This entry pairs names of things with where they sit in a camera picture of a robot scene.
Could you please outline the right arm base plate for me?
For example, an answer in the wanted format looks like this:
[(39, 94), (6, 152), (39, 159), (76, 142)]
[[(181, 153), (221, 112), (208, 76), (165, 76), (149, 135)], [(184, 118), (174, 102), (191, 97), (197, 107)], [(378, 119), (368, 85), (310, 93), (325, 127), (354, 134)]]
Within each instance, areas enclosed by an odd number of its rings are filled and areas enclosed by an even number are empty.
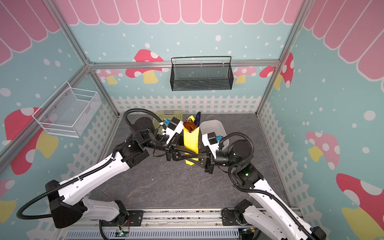
[(221, 211), (223, 226), (245, 226), (245, 220), (234, 209), (224, 208)]

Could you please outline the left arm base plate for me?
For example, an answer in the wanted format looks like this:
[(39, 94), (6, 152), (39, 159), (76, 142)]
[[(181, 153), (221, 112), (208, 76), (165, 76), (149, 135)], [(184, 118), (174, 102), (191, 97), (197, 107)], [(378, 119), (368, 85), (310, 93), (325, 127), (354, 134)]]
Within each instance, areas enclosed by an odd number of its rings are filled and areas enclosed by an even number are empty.
[(122, 227), (140, 227), (144, 217), (142, 210), (127, 210), (128, 219)]

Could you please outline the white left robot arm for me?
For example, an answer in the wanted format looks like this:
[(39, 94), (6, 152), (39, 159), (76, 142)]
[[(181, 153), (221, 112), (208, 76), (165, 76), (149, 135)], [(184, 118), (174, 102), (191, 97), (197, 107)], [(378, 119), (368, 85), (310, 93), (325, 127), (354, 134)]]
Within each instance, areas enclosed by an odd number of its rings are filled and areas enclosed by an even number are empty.
[(126, 224), (130, 215), (122, 201), (94, 201), (87, 194), (149, 157), (148, 148), (165, 152), (169, 161), (197, 157), (196, 153), (179, 143), (184, 126), (184, 122), (173, 118), (163, 123), (164, 129), (158, 134), (150, 118), (140, 118), (130, 125), (129, 137), (118, 144), (106, 159), (71, 179), (46, 184), (55, 227), (63, 229), (87, 220), (104, 221), (116, 226)]

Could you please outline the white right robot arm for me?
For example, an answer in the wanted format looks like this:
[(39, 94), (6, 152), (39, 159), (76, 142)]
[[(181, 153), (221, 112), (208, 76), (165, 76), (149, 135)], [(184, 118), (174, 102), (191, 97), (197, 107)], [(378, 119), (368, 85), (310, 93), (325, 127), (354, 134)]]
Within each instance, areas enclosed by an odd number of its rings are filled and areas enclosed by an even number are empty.
[(176, 144), (172, 153), (174, 161), (186, 159), (212, 173), (215, 166), (228, 167), (228, 176), (234, 187), (249, 194), (264, 209), (258, 210), (249, 201), (243, 200), (235, 207), (238, 221), (256, 227), (273, 240), (325, 240), (327, 234), (321, 227), (312, 227), (300, 218), (269, 185), (264, 176), (251, 163), (254, 144), (245, 135), (246, 153), (241, 160), (222, 150), (222, 143), (209, 140), (206, 151), (195, 153)]

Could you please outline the yellow paper napkin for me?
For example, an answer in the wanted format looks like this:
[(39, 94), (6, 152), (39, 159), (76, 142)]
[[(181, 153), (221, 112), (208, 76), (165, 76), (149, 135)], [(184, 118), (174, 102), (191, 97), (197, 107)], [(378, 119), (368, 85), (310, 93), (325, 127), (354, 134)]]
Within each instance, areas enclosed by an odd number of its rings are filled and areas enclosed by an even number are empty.
[[(194, 122), (195, 118), (190, 116), (186, 121)], [(190, 150), (193, 150), (196, 153), (199, 153), (199, 132), (200, 128), (196, 128), (192, 133), (189, 133), (185, 129), (183, 129), (184, 133), (184, 146)]]

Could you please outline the purple knife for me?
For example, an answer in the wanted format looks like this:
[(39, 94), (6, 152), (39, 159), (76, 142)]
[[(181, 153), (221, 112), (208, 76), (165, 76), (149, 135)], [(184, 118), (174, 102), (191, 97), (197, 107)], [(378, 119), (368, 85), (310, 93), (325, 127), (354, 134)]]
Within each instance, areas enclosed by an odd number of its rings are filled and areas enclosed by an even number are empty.
[(196, 126), (196, 128), (198, 128), (200, 126), (200, 122), (201, 122), (201, 112), (198, 112), (195, 116), (195, 120), (194, 120), (194, 124)]

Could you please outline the purple spoon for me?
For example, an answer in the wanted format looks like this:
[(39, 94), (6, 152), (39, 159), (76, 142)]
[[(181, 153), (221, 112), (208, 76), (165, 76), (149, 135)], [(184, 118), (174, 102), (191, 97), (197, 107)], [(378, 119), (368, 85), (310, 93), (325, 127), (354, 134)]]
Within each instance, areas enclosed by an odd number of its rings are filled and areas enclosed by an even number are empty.
[(189, 122), (189, 121), (184, 122), (183, 126), (184, 126), (184, 129), (189, 133), (192, 133), (197, 128), (194, 122)]

